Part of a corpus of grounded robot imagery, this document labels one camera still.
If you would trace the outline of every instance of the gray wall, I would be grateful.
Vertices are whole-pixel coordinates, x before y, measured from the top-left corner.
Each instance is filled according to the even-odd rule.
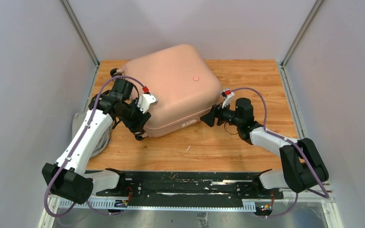
[[[327,0],[288,77],[345,227],[365,227],[365,1]]]
[[[37,226],[41,168],[70,142],[93,74],[58,0],[0,0],[0,228]]]
[[[99,59],[190,43],[208,59],[282,60],[315,0],[70,0]]]

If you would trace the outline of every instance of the red connector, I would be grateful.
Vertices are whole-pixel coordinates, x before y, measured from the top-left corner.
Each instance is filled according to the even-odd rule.
[[[149,92],[149,88],[147,86],[143,87],[142,90],[144,91],[145,94]]]

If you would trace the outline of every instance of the white bracket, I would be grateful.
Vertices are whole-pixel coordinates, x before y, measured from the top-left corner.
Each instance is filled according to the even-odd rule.
[[[221,105],[221,107],[222,108],[225,108],[228,105],[230,105],[230,102],[234,98],[234,93],[232,91],[230,91],[230,89],[226,88],[226,89],[223,89],[223,91],[221,92],[221,94],[224,97],[224,101],[223,101],[223,104]]]
[[[155,105],[158,101],[157,97],[153,94],[142,94],[139,97],[137,106],[145,114],[149,110],[150,105]]]

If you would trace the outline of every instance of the wooden platform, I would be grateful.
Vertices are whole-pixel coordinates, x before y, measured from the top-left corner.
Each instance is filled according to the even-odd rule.
[[[120,68],[127,60],[103,60],[93,94],[109,79],[109,71]],[[207,60],[209,68],[223,88],[253,87],[260,91],[268,107],[267,127],[288,137],[297,138],[285,92],[274,60]],[[236,98],[247,97],[254,106],[258,122],[264,109],[252,91],[236,92]],[[236,133],[234,126],[227,130]],[[196,123],[160,138],[135,140],[120,124],[112,141],[100,155],[92,158],[88,169],[114,168],[135,171],[263,171],[279,169],[280,158],[260,147],[249,145],[238,135],[230,135],[223,126],[210,128]]]

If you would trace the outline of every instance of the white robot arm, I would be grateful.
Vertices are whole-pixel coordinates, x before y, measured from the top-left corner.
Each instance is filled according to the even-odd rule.
[[[112,190],[116,193],[124,190],[125,175],[121,171],[106,169],[89,174],[85,174],[85,171],[94,148],[116,118],[123,121],[135,137],[144,133],[143,126],[151,117],[148,110],[158,100],[153,94],[143,93],[138,99],[126,103],[125,100],[129,99],[133,86],[129,81],[117,79],[113,88],[100,96],[90,124],[87,125],[93,110],[87,112],[82,126],[56,162],[45,164],[42,174],[47,184],[53,179],[59,167],[64,165],[61,174],[54,180],[51,193],[82,204],[92,193],[102,190]],[[96,96],[90,103],[90,109],[95,101]],[[69,152],[75,144],[77,146],[70,155]]]

